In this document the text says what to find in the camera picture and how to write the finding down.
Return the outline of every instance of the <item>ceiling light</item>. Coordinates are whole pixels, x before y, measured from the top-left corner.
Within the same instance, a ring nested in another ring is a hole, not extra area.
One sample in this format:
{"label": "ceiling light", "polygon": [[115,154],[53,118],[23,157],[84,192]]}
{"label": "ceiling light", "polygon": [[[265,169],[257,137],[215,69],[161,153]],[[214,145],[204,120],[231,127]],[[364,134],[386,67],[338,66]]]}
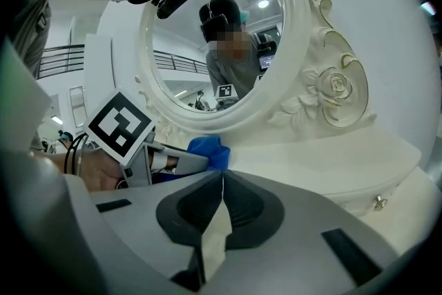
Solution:
{"label": "ceiling light", "polygon": [[62,121],[61,119],[59,119],[56,115],[53,115],[51,118],[52,118],[52,120],[55,121],[56,123],[58,123],[58,124],[60,124],[60,125],[63,124],[63,121]]}
{"label": "ceiling light", "polygon": [[187,90],[184,90],[183,92],[176,94],[175,97],[180,96],[180,95],[182,95],[183,93],[186,93],[186,92],[187,92]]}
{"label": "ceiling light", "polygon": [[428,14],[430,14],[431,16],[436,14],[436,10],[434,9],[433,5],[427,1],[426,3],[421,5],[422,9],[424,9],[426,12],[428,12]]}
{"label": "ceiling light", "polygon": [[268,1],[268,0],[262,0],[262,1],[260,1],[260,2],[258,3],[258,6],[259,6],[261,9],[266,8],[268,5],[269,5],[269,1]]}

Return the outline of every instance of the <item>hand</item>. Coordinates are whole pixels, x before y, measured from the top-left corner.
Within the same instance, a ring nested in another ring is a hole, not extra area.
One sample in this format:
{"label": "hand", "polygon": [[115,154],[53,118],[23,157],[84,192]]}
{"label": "hand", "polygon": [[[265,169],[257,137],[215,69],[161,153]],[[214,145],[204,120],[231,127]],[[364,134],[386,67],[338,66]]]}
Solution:
{"label": "hand", "polygon": [[84,153],[80,177],[90,192],[111,191],[123,174],[119,163],[98,149]]}

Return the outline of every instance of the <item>carved rose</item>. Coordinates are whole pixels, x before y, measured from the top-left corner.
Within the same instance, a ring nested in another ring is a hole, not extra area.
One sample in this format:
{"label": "carved rose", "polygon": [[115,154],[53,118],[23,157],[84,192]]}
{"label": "carved rose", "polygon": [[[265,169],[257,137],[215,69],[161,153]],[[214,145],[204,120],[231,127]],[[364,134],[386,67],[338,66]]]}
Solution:
{"label": "carved rose", "polygon": [[336,68],[324,70],[317,80],[316,90],[320,104],[328,107],[339,107],[340,100],[347,99],[353,91],[352,83]]}

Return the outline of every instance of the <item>black and white marker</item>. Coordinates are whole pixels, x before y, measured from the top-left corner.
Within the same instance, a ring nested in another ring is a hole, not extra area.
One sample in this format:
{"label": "black and white marker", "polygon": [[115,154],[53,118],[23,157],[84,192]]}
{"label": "black and white marker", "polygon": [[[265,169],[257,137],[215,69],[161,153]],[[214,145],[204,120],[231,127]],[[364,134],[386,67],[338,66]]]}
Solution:
{"label": "black and white marker", "polygon": [[121,88],[116,88],[88,116],[84,131],[120,164],[126,165],[152,131],[156,116]]}
{"label": "black and white marker", "polygon": [[238,99],[238,95],[236,93],[235,87],[232,84],[229,85],[221,85],[216,89],[215,98],[219,100],[225,99]]}

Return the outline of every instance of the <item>black cable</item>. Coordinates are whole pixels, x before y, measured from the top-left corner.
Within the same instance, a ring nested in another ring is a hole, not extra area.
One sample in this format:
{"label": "black cable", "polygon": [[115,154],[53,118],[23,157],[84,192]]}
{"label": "black cable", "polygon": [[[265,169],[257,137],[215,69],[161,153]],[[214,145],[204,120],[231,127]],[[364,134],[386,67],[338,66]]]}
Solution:
{"label": "black cable", "polygon": [[78,137],[76,137],[73,141],[73,143],[69,146],[68,152],[66,153],[66,157],[64,158],[64,173],[68,172],[68,158],[69,158],[69,154],[70,154],[70,150],[74,147],[74,144],[77,142],[77,140],[81,137],[84,136],[85,133],[79,135]]}
{"label": "black cable", "polygon": [[71,161],[71,167],[72,167],[72,174],[75,175],[75,154],[77,153],[78,146],[80,145],[83,138],[86,136],[86,133],[83,133],[79,135],[75,140],[78,139],[77,145],[74,146],[74,153],[72,155],[72,161]]}
{"label": "black cable", "polygon": [[158,173],[161,173],[165,169],[166,169],[166,167],[163,167],[161,170],[158,170],[157,172],[153,173],[152,178],[156,177]]}

